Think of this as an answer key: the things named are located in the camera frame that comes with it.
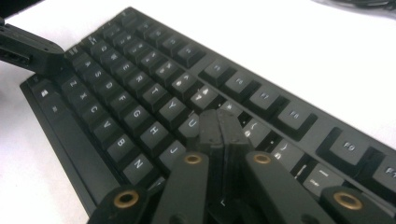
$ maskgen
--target gold circular fitting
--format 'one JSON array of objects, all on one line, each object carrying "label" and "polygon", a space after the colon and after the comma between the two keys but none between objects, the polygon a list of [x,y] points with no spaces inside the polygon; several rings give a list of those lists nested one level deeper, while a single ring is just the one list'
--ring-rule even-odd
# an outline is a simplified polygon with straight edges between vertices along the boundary
[{"label": "gold circular fitting", "polygon": [[253,160],[261,164],[266,164],[271,162],[271,158],[269,158],[267,155],[262,155],[262,154],[254,155]]},{"label": "gold circular fitting", "polygon": [[334,193],[333,197],[336,202],[338,202],[347,209],[360,210],[363,208],[363,204],[361,203],[361,200],[343,191]]},{"label": "gold circular fitting", "polygon": [[188,155],[184,158],[184,161],[188,164],[197,164],[202,161],[202,158],[198,155]]},{"label": "gold circular fitting", "polygon": [[135,190],[126,190],[114,198],[114,205],[118,208],[129,208],[139,201],[139,194]]}]

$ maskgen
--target white surface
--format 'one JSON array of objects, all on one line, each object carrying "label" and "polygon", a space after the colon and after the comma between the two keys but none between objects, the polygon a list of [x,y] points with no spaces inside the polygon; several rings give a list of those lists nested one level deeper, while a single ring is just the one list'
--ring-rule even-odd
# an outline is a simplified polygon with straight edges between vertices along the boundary
[{"label": "white surface", "polygon": [[[67,49],[128,6],[396,148],[396,21],[308,0],[46,0],[7,23]],[[0,223],[85,223],[20,91],[31,74],[0,63]]]}]

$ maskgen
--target keyboard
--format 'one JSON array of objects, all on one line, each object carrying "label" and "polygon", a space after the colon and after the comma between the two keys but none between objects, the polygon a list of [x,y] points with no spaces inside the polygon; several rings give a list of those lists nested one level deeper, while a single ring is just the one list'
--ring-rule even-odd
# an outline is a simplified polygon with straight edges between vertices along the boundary
[{"label": "keyboard", "polygon": [[200,114],[223,109],[315,200],[345,186],[395,218],[394,149],[131,7],[65,59],[21,89],[89,215],[119,186],[163,186]]}]

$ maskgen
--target black keyboard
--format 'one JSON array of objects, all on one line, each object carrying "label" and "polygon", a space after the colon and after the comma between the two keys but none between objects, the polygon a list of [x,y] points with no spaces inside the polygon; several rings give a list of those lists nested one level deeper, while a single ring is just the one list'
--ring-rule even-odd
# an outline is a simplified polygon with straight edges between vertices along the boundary
[{"label": "black keyboard", "polygon": [[164,185],[199,115],[220,108],[314,199],[345,186],[395,218],[394,149],[133,8],[65,58],[71,71],[21,89],[89,215],[118,186]]}]

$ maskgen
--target brass insert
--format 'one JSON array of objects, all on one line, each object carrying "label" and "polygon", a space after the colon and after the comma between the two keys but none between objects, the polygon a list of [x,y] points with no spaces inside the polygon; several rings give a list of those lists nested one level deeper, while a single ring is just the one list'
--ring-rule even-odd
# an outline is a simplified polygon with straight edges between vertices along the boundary
[{"label": "brass insert", "polygon": [[363,204],[361,203],[361,200],[343,191],[334,193],[333,197],[336,202],[338,202],[347,209],[360,210],[363,208]]},{"label": "brass insert", "polygon": [[196,164],[202,161],[202,158],[197,155],[189,155],[184,158],[184,161],[188,164]]},{"label": "brass insert", "polygon": [[253,160],[261,164],[266,164],[271,162],[271,158],[269,158],[267,155],[262,155],[262,154],[254,155]]},{"label": "brass insert", "polygon": [[114,198],[114,205],[118,208],[129,208],[139,201],[139,194],[135,190],[126,190]]}]

